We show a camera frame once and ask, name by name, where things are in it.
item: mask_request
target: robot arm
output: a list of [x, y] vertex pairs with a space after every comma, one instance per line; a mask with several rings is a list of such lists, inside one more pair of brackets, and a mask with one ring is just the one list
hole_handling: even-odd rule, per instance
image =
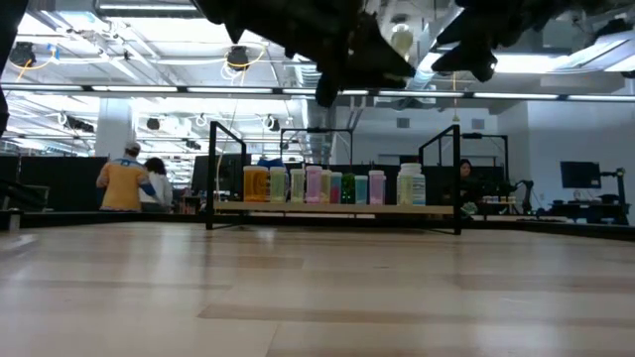
[[525, 197], [521, 207], [523, 208], [523, 214], [529, 214], [532, 210], [532, 189], [534, 189], [534, 182], [528, 179], [522, 179], [514, 185], [514, 192], [521, 186], [525, 187]]

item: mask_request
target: pillar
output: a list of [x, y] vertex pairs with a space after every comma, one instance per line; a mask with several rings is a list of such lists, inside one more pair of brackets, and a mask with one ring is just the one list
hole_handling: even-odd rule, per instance
[[135, 130], [130, 99], [101, 98], [95, 156], [121, 158], [126, 143], [135, 140]]

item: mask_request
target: man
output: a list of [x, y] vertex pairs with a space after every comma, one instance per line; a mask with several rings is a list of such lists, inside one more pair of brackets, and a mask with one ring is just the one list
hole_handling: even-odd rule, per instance
[[106, 187], [101, 210], [141, 211], [139, 188], [163, 204], [148, 179], [146, 168], [137, 162], [140, 152], [139, 144], [130, 142], [126, 145], [123, 158], [113, 160], [101, 169], [97, 187]]

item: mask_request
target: ceiling light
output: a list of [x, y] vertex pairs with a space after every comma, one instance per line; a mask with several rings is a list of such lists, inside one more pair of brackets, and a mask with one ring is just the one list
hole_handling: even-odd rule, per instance
[[442, 91], [408, 91], [408, 90], [380, 90], [380, 96], [392, 97], [415, 97], [415, 98], [460, 98], [462, 92], [442, 92]]
[[519, 99], [519, 100], [556, 100], [557, 94], [531, 94], [531, 93], [474, 93], [474, 98], [479, 99]]
[[271, 94], [270, 88], [234, 88], [234, 87], [188, 87], [190, 93], [218, 94]]
[[570, 95], [567, 100], [635, 103], [635, 95]]
[[291, 89], [283, 89], [283, 94], [292, 94], [292, 95], [315, 95], [315, 89], [302, 89], [302, 88], [291, 88]]
[[498, 63], [494, 67], [497, 73], [534, 73], [542, 74], [555, 71], [567, 56], [549, 55], [496, 55]]
[[194, 5], [101, 5], [99, 10], [197, 11]]
[[164, 85], [93, 85], [92, 89], [95, 91], [112, 91], [112, 92], [176, 92], [179, 91], [173, 86]]
[[4, 90], [32, 90], [32, 91], [64, 91], [64, 90], [83, 90], [80, 85], [64, 85], [64, 84], [18, 84], [7, 83], [2, 84]]
[[342, 90], [342, 95], [368, 95], [368, 90]]

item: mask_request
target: computer monitor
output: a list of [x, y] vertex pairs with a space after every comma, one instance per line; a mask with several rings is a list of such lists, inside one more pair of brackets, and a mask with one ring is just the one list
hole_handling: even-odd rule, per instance
[[[251, 165], [251, 155], [247, 155], [247, 165]], [[194, 171], [191, 178], [191, 189], [194, 191], [207, 190], [207, 169], [209, 167], [208, 156], [198, 156], [194, 161]], [[240, 154], [225, 154], [222, 157], [218, 180], [220, 190], [231, 191], [233, 193], [242, 192], [240, 178], [242, 176], [242, 166], [240, 165]]]
[[563, 188], [602, 188], [599, 163], [561, 162]]

